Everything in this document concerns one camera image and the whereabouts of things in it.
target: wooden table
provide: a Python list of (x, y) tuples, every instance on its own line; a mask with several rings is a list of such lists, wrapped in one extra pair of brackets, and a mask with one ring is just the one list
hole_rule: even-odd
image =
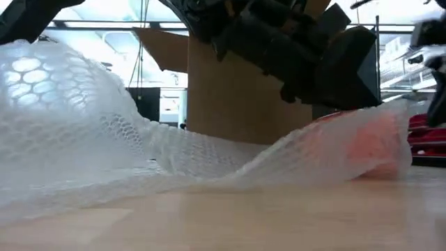
[(1, 251), (446, 250), (446, 169), (404, 181), (128, 198), (0, 229)]

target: bubble wrap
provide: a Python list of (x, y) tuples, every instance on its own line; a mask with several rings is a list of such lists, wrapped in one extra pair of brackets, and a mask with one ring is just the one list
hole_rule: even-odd
[(2, 45), (0, 67), (0, 224), (193, 184), (332, 183), (411, 161), (404, 102), (264, 146), (142, 118), (117, 76), (63, 44)]

